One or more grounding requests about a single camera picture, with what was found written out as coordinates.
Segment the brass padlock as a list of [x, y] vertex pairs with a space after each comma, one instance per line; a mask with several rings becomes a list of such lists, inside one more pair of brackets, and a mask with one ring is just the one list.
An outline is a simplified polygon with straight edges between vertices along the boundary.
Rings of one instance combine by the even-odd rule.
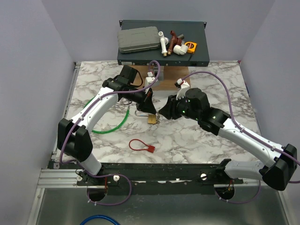
[[142, 113], [139, 113], [137, 110], [135, 110], [135, 116], [147, 118], [148, 124], [154, 125], [154, 124], [157, 124], [157, 122], [158, 122], [157, 116], [154, 114], [142, 114]]

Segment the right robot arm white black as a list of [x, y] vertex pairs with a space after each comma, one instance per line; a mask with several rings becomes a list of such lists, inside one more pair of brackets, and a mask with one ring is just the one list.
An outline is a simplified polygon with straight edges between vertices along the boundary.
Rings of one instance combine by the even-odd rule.
[[187, 90], [181, 98], [169, 96], [159, 113], [168, 120], [180, 117], [195, 120], [203, 130], [237, 144], [258, 158], [257, 162], [227, 161], [215, 173], [222, 184], [231, 179], [246, 178], [262, 180], [269, 187], [283, 191], [297, 168], [294, 146], [281, 146], [241, 124], [234, 124], [229, 114], [210, 106], [207, 95], [199, 88]]

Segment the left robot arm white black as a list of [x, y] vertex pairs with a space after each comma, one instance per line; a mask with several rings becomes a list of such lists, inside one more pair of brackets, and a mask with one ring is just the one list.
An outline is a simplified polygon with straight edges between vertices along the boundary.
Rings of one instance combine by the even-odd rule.
[[106, 79], [98, 94], [73, 118], [61, 119], [58, 123], [57, 148], [60, 154], [67, 154], [73, 161], [88, 172], [88, 180], [93, 185], [103, 182], [102, 165], [93, 155], [93, 144], [90, 134], [102, 116], [122, 98], [135, 102], [139, 111], [156, 114], [152, 102], [152, 85], [158, 81], [158, 75], [149, 72], [146, 86], [138, 89], [132, 83], [137, 70], [124, 66], [121, 73], [114, 78]]

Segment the white pvc elbow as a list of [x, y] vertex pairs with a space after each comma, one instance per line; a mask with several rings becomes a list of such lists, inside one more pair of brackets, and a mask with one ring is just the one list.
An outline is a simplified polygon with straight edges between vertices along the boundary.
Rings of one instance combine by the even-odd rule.
[[173, 52], [177, 55], [185, 55], [188, 51], [187, 45], [175, 45], [173, 48]]

